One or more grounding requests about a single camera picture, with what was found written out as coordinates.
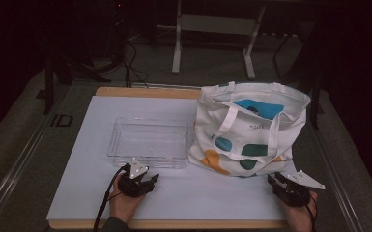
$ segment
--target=orange pattern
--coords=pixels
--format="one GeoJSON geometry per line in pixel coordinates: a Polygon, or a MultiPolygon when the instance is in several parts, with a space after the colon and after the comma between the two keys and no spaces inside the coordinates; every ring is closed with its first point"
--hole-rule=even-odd
{"type": "Polygon", "coordinates": [[[205,158],[201,159],[201,162],[204,163],[204,165],[209,166],[210,168],[214,169],[215,171],[224,174],[224,175],[230,175],[230,172],[228,172],[225,169],[222,169],[219,166],[219,153],[214,150],[206,150],[204,152],[206,155],[205,158]]]}
{"type": "Polygon", "coordinates": [[[277,157],[273,161],[284,161],[284,159],[282,159],[282,157],[277,157]]]}

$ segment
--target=clear plastic container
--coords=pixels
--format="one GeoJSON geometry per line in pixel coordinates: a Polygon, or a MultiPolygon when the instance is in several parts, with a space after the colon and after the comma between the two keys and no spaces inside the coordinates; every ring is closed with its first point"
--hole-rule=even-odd
{"type": "Polygon", "coordinates": [[[136,158],[150,167],[186,167],[187,122],[118,118],[107,155],[115,165],[136,158]]]}

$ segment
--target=white tote bag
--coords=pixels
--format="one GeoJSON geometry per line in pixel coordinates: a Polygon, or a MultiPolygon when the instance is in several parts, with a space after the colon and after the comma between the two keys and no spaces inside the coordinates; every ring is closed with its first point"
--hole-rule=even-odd
{"type": "Polygon", "coordinates": [[[229,176],[284,171],[309,103],[306,94],[278,83],[203,87],[188,159],[229,176]]]}

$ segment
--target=bag handle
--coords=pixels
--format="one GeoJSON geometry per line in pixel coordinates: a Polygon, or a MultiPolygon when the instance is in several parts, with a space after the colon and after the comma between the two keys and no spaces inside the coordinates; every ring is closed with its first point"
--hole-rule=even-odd
{"type": "Polygon", "coordinates": [[[244,155],[237,154],[237,153],[223,151],[215,145],[215,140],[221,137],[222,135],[224,135],[226,132],[228,132],[231,129],[233,123],[235,122],[237,118],[237,114],[239,112],[239,109],[235,105],[229,104],[228,102],[225,102],[225,104],[229,106],[227,115],[225,116],[224,121],[219,127],[218,132],[212,138],[213,147],[216,148],[216,151],[221,154],[224,154],[225,156],[229,157],[232,160],[257,160],[262,163],[269,163],[272,160],[274,160],[278,154],[278,132],[279,132],[281,115],[282,114],[286,115],[290,120],[293,120],[293,117],[290,115],[287,115],[283,111],[279,112],[273,118],[271,125],[270,125],[267,155],[265,157],[249,157],[249,156],[244,156],[244,155]]]}

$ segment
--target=hand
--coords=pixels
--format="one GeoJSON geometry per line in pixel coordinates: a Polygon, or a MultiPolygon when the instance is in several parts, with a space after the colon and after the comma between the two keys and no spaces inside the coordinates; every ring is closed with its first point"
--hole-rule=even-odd
{"type": "MultiPolygon", "coordinates": [[[[316,192],[310,191],[311,197],[316,201],[318,194],[316,192]]],[[[290,207],[281,201],[282,208],[285,211],[285,215],[288,221],[289,226],[295,232],[310,232],[312,231],[312,221],[311,215],[306,210],[304,206],[302,207],[290,207]]],[[[316,205],[314,201],[311,201],[308,204],[309,209],[312,212],[313,217],[316,216],[316,205]]]]}
{"type": "Polygon", "coordinates": [[[110,193],[109,196],[112,197],[109,201],[110,215],[122,220],[124,223],[129,223],[131,218],[134,216],[138,205],[146,197],[146,194],[137,198],[129,197],[122,194],[117,186],[121,177],[122,174],[119,175],[114,181],[113,191],[110,193]]]}

